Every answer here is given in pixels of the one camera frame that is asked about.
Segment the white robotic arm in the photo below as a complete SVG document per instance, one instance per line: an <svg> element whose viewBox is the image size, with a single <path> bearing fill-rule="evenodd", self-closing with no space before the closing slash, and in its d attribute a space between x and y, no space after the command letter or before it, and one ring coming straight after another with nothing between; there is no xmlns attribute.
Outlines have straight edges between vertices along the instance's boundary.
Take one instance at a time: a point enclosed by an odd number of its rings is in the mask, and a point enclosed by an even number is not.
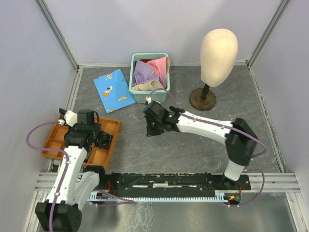
<svg viewBox="0 0 309 232"><path fill-rule="evenodd" d="M65 135L67 156L62 164L55 184L46 201L37 203L35 212L44 230L76 232L82 219L82 209L93 189L105 183L105 171L101 166L87 166L77 183L80 168L99 133L101 125L94 121L94 111L81 110L77 114L67 111L59 124L70 126Z"/></svg>
<svg viewBox="0 0 309 232"><path fill-rule="evenodd" d="M196 116L173 106L171 111L160 103L150 101L144 109L147 122L147 136L160 135L164 131L177 131L198 134L216 140L226 146L229 161L224 177L237 181L246 166L249 165L256 142L235 132L241 130L257 138L248 124L241 118L235 121L218 121Z"/></svg>

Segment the orange tray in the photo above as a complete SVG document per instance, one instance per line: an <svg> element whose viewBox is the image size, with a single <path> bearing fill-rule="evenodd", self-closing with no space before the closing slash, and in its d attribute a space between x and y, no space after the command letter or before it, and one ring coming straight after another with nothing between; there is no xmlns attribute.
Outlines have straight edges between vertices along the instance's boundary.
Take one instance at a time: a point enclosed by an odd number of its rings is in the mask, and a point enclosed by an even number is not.
<svg viewBox="0 0 309 232"><path fill-rule="evenodd" d="M86 160L87 162L83 163L83 166L87 165L97 165L103 166L104 169L108 168L108 165L111 162L112 152L115 148L116 141L121 128L121 123L119 120L107 119L100 117L99 122L101 123L101 130L112 135L112 142L108 150L100 149L94 146L90 147L90 154L88 154ZM50 133L44 148L60 148L64 149L64 135L68 132L69 127L59 124L55 124L52 132ZM51 159L62 160L63 154L57 151L42 151L42 156Z"/></svg>

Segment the white wall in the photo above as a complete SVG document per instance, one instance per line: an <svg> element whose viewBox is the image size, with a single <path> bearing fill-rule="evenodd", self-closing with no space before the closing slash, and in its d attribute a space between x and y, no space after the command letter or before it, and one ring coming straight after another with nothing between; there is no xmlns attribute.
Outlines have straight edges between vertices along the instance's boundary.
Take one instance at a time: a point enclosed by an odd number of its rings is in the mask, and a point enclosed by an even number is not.
<svg viewBox="0 0 309 232"><path fill-rule="evenodd" d="M0 231L19 232L48 161L27 147L26 134L58 117L74 71L34 1L2 1L0 31ZM43 146L50 129L32 143Z"/></svg>
<svg viewBox="0 0 309 232"><path fill-rule="evenodd" d="M137 52L167 52L172 63L199 63L211 30L239 40L249 59L280 0L45 0L75 59L128 64Z"/></svg>
<svg viewBox="0 0 309 232"><path fill-rule="evenodd" d="M282 153L309 209L309 1L291 1L253 66Z"/></svg>

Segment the laundry basket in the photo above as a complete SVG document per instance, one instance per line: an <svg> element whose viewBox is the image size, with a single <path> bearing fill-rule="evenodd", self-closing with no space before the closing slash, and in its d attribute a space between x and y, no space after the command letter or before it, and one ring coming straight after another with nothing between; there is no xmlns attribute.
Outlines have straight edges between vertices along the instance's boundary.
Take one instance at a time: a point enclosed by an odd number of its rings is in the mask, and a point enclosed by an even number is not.
<svg viewBox="0 0 309 232"><path fill-rule="evenodd" d="M140 59L160 59L163 57L168 57L168 55L166 53L160 52L160 53L135 53L132 56L129 91L134 95L137 103L145 103L146 97L151 91L138 91L138 90L136 91L132 89L133 84L134 84L135 62ZM166 90L169 91L169 89L170 89L170 84L169 84L169 73L168 73ZM151 100L163 103L165 102L166 95L167 95L167 92L165 92L164 90L158 90L151 95Z"/></svg>

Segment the pink cloth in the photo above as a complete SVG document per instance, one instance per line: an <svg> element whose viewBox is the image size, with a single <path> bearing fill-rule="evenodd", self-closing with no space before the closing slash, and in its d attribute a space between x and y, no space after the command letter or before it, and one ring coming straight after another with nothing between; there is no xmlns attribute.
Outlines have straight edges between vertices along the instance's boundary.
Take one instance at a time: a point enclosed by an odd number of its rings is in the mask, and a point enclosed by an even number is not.
<svg viewBox="0 0 309 232"><path fill-rule="evenodd" d="M166 57L150 60L146 64L152 67L155 73L160 77L163 87L167 88L168 74L166 70Z"/></svg>

